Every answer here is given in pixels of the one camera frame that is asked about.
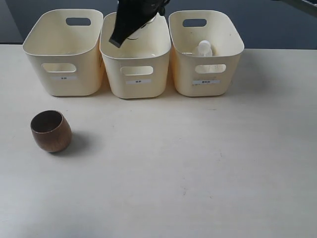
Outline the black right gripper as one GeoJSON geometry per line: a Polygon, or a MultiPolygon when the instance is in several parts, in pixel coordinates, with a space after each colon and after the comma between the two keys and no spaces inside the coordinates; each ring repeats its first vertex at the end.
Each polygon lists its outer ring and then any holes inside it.
{"type": "Polygon", "coordinates": [[[123,42],[157,13],[165,14],[165,6],[170,0],[119,0],[115,25],[109,42],[120,48],[123,42]]]}

